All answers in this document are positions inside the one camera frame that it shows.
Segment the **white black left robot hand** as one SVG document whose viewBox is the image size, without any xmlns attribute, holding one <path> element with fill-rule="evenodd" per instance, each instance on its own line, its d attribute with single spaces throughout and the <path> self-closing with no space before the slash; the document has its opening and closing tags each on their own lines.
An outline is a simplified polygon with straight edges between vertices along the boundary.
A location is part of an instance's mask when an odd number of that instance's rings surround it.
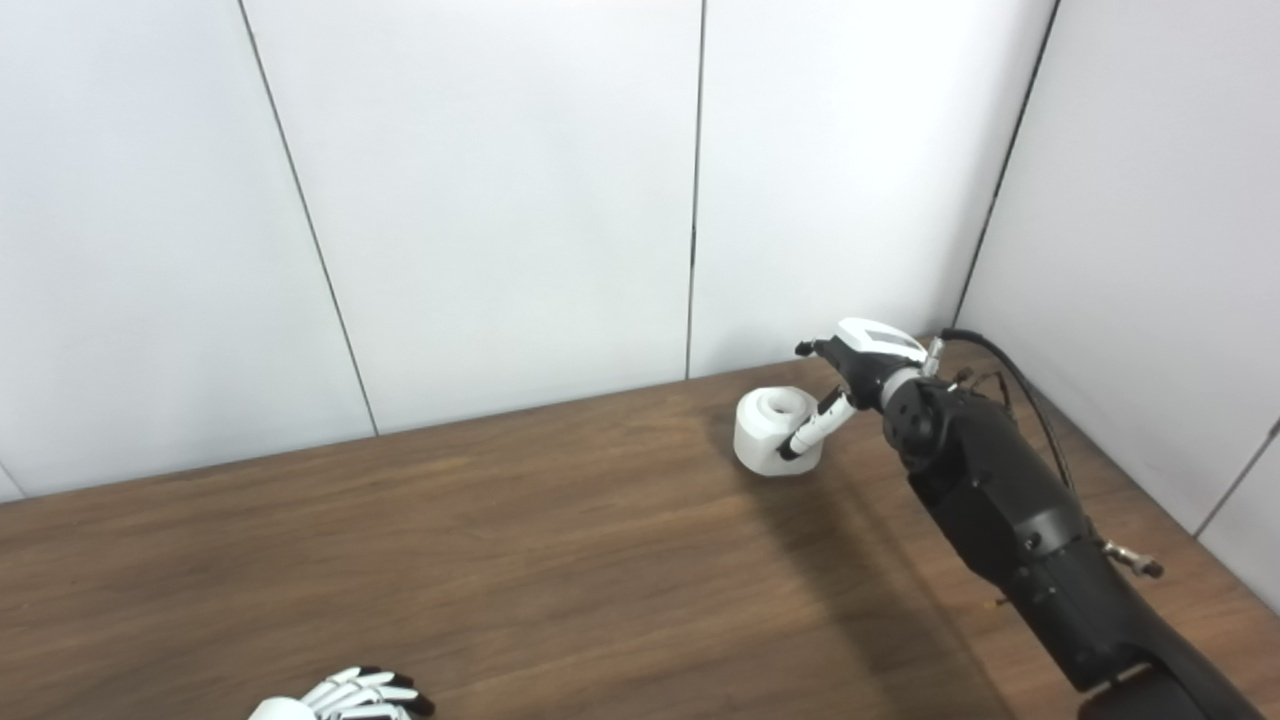
<svg viewBox="0 0 1280 720">
<path fill-rule="evenodd" d="M 273 696 L 251 719 L 430 719 L 436 714 L 412 678 L 376 666 L 334 673 L 301 697 Z"/>
</svg>

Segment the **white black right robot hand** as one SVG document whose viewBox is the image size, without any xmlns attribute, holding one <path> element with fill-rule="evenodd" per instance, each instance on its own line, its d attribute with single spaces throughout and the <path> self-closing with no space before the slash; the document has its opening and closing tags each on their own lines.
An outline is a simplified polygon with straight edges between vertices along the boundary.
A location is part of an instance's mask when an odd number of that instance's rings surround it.
<svg viewBox="0 0 1280 720">
<path fill-rule="evenodd" d="M 863 318 L 842 319 L 829 338 L 801 341 L 799 357 L 818 356 L 842 379 L 817 410 L 777 447 L 785 461 L 795 461 L 833 434 L 858 413 L 881 411 L 884 398 L 901 380 L 922 375 L 928 359 L 925 347 L 910 334 L 881 322 Z"/>
</svg>

